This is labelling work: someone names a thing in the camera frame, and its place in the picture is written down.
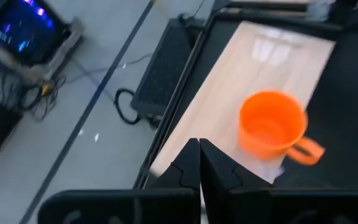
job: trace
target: orange cup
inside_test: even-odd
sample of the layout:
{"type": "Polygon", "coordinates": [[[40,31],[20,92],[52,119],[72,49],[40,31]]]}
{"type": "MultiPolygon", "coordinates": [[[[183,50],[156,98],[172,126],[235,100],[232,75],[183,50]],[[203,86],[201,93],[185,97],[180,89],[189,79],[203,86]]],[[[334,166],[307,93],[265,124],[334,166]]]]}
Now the orange cup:
{"type": "Polygon", "coordinates": [[[288,154],[301,164],[313,165],[324,154],[324,148],[303,136],[308,117],[302,106],[284,93],[262,91],[252,95],[242,105],[239,117],[240,146],[260,159],[288,154]]]}

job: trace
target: wooden board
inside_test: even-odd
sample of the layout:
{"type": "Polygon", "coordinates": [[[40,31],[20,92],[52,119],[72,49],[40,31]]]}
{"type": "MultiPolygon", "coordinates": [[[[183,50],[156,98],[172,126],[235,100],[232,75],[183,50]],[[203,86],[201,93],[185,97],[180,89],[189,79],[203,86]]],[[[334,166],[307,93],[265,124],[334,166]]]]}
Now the wooden board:
{"type": "Polygon", "coordinates": [[[189,138],[206,138],[253,173],[273,182],[282,158],[260,161],[239,148],[239,108],[248,96],[266,89],[283,90],[306,108],[333,45],[286,30],[240,24],[151,171],[162,174],[189,138]]]}

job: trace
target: black table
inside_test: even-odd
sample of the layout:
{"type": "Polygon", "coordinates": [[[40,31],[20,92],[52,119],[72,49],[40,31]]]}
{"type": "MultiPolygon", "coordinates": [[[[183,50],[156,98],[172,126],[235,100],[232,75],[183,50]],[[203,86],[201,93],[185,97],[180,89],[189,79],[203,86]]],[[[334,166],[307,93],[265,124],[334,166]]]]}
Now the black table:
{"type": "Polygon", "coordinates": [[[358,30],[340,31],[326,24],[266,14],[228,13],[211,16],[199,36],[134,188],[145,186],[153,160],[243,20],[337,42],[307,108],[306,135],[324,146],[326,153],[311,167],[285,159],[285,171],[274,186],[358,190],[358,30]]]}

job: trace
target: cup handle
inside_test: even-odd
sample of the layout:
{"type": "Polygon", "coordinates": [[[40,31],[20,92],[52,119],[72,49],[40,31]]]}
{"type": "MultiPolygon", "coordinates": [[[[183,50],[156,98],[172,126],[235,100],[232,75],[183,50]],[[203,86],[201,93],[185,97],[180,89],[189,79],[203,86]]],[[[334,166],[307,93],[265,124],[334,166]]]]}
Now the cup handle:
{"type": "Polygon", "coordinates": [[[301,147],[308,154],[302,153],[294,147],[290,147],[288,150],[288,155],[293,160],[303,165],[310,166],[316,164],[324,154],[325,150],[317,142],[307,137],[302,137],[297,143],[295,143],[295,145],[301,147]]]}

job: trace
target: floor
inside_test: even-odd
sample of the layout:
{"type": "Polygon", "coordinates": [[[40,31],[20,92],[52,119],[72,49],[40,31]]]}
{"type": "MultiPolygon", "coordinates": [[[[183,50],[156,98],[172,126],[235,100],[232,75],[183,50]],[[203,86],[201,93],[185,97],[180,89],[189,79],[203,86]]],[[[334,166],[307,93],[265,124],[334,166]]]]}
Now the floor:
{"type": "MultiPolygon", "coordinates": [[[[167,17],[193,14],[202,0],[160,1],[148,13],[120,64],[152,53],[167,17]]],[[[84,41],[73,58],[92,70],[112,64],[149,0],[49,3],[65,20],[78,16],[85,23],[84,41]]],[[[212,4],[213,0],[205,0],[197,17],[207,18],[212,4]]],[[[24,116],[0,152],[0,223],[37,223],[40,203],[62,190],[132,187],[155,133],[144,121],[135,126],[123,123],[108,94],[114,95],[120,87],[135,90],[148,62],[146,58],[117,68],[82,126],[75,128],[98,88],[86,77],[60,89],[58,105],[41,123],[24,116]],[[74,139],[71,145],[70,136],[74,139]],[[56,173],[50,172],[64,147],[69,151],[59,157],[62,164],[55,167],[56,173]]],[[[93,77],[101,82],[105,74],[93,77]]],[[[73,80],[81,72],[69,62],[62,75],[73,80]]],[[[122,97],[121,103],[129,105],[130,100],[122,97]]],[[[135,116],[129,106],[123,107],[125,114],[135,116]]]]}

